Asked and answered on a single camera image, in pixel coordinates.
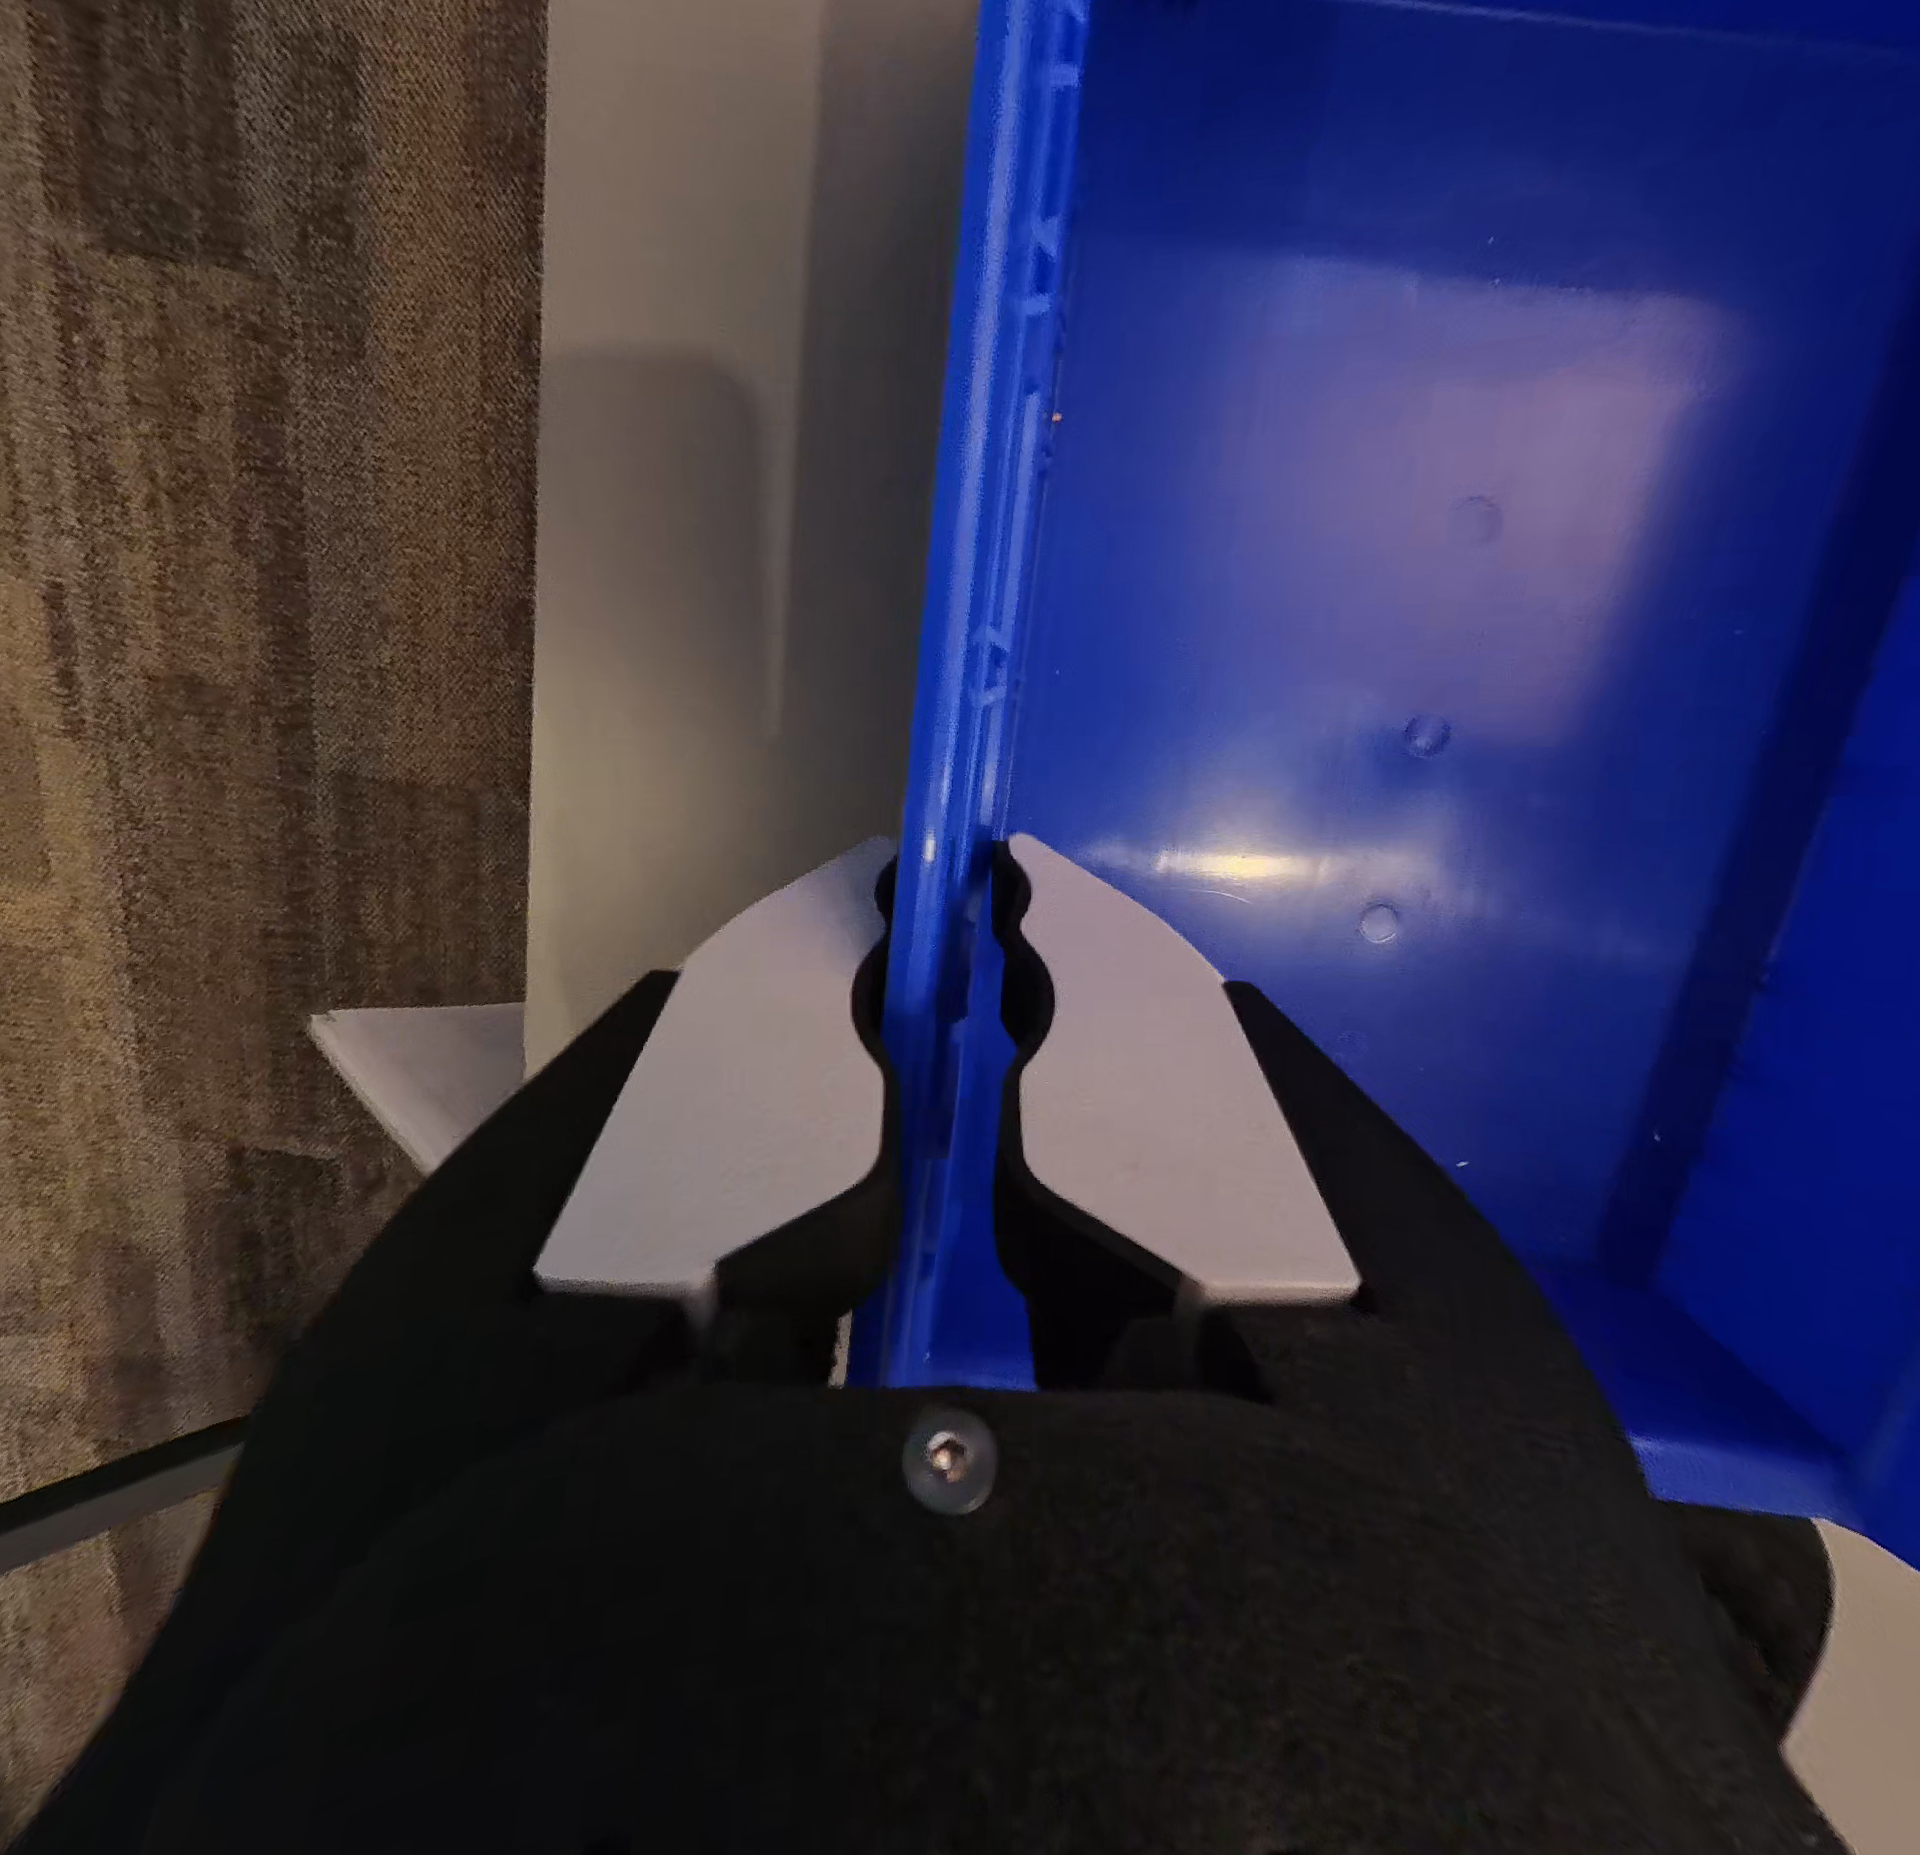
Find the blue plastic bin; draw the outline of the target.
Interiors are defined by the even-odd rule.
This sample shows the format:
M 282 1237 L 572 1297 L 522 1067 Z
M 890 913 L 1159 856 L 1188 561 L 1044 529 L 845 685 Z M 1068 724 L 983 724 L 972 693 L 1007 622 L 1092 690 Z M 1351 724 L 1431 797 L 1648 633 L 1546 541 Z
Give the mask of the blue plastic bin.
M 1495 1220 L 1681 1504 L 1918 1560 L 1918 0 L 980 0 L 879 1386 L 1029 833 Z

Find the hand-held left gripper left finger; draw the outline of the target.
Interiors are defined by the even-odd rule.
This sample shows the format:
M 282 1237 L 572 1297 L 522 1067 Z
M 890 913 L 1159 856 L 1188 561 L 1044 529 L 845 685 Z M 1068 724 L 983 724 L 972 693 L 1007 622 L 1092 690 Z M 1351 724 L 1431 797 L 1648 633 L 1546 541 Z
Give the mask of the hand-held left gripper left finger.
M 747 1307 L 745 1251 L 879 1169 L 884 1067 L 856 974 L 892 857 L 864 840 L 685 959 L 542 1249 L 543 1294 Z

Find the black metal monitor stand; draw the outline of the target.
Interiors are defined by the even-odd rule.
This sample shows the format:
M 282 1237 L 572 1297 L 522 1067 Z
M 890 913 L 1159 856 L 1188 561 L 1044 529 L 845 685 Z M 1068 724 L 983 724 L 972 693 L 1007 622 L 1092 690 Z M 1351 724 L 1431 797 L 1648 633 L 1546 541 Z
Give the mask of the black metal monitor stand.
M 126 1522 L 219 1494 L 248 1425 L 241 1414 L 5 1500 L 5 1576 Z

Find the white flat plate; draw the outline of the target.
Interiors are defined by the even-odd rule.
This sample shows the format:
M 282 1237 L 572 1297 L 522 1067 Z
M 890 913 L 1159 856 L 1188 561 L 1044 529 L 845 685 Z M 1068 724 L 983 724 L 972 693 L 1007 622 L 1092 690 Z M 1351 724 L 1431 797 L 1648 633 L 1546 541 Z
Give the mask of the white flat plate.
M 391 1144 L 437 1172 L 525 1079 L 525 1008 L 336 1008 L 310 1039 Z

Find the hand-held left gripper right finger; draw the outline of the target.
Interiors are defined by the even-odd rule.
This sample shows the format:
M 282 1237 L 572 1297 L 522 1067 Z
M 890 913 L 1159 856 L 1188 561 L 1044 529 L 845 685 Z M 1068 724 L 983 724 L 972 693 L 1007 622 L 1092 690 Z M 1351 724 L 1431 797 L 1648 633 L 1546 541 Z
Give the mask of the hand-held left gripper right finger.
M 1361 1272 L 1224 974 L 1033 834 L 1002 841 L 1006 1186 L 1184 1307 L 1342 1307 Z

